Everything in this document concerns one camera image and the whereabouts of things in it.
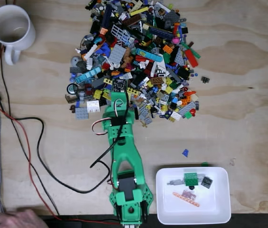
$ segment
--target orange lego piece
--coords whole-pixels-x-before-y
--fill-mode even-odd
[[[168,53],[168,54],[171,54],[171,53],[173,52],[173,49],[170,48],[168,45],[165,45],[165,46],[163,47],[163,50],[164,50],[166,53]]]

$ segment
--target red lego piece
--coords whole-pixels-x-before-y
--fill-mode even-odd
[[[198,62],[190,49],[185,50],[185,55],[193,68],[198,66]]]
[[[108,63],[104,63],[104,64],[102,65],[102,69],[104,69],[104,70],[108,70],[108,69],[110,69],[110,64],[108,64]]]
[[[139,55],[136,55],[135,56],[135,60],[137,61],[137,62],[145,62],[145,61],[150,61],[150,62],[154,62],[153,60],[151,60],[151,59],[149,59],[149,58],[145,58],[145,57],[143,57],[143,56],[139,56]]]

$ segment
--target pile of lego pieces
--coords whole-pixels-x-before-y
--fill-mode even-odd
[[[71,60],[65,95],[77,119],[110,105],[112,80],[126,79],[131,107],[144,126],[158,115],[172,122],[195,116],[198,53],[187,44],[186,19],[178,10],[147,0],[91,0],[92,27]]]

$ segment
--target wood grain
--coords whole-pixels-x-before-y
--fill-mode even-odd
[[[53,173],[80,189],[104,175],[88,167],[108,146],[90,131],[101,114],[76,121],[64,99],[69,62],[91,26],[86,0],[18,0],[36,27],[34,45],[15,66],[4,65],[13,114],[39,116],[46,122],[41,153]],[[164,165],[210,164],[229,173],[233,213],[268,213],[268,0],[174,0],[187,18],[188,41],[202,56],[199,76],[190,86],[200,97],[200,111],[189,121],[155,119],[134,125],[135,142],[147,183],[156,196],[155,175]],[[201,76],[211,80],[200,81]],[[0,79],[0,91],[4,88]],[[112,213],[109,185],[81,195],[52,180],[36,158],[40,124],[24,122],[33,163],[62,214]],[[189,157],[182,151],[187,148]],[[28,165],[12,129],[3,119],[3,194],[9,210],[34,207],[48,214],[28,178]],[[156,212],[156,202],[151,206]]]

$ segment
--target small blue lego piece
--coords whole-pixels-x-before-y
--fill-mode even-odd
[[[154,54],[149,53],[147,51],[141,50],[140,48],[137,48],[136,54],[140,55],[140,56],[143,56],[145,58],[152,59],[152,60],[157,61],[157,62],[161,62],[163,60],[162,56],[154,55]]]
[[[107,43],[103,43],[100,49],[94,52],[95,54],[105,54],[107,57],[110,57],[111,49]]]
[[[113,10],[113,7],[111,6],[111,4],[107,4],[105,12],[104,12],[102,24],[101,24],[102,28],[105,28],[105,29],[109,28],[112,10]]]
[[[150,26],[148,28],[148,31],[151,34],[159,36],[159,37],[164,38],[164,39],[172,40],[174,38],[174,35],[171,32],[168,32],[166,30],[162,30],[162,29],[159,29],[159,28],[155,28],[155,27],[152,27],[152,26]]]
[[[101,72],[100,67],[96,67],[95,69],[93,69],[93,70],[91,70],[91,71],[88,71],[88,72],[86,72],[86,73],[84,73],[84,74],[81,74],[80,76],[78,76],[78,77],[76,78],[76,83],[78,83],[78,84],[79,84],[79,83],[82,83],[82,82],[84,82],[85,80],[87,80],[88,78],[95,76],[95,75],[98,74],[99,72]]]
[[[86,120],[88,119],[87,107],[76,107],[75,108],[75,116],[77,120]]]
[[[182,154],[183,154],[185,157],[187,157],[188,154],[189,154],[189,151],[188,151],[187,149],[185,149],[185,150],[182,152]]]

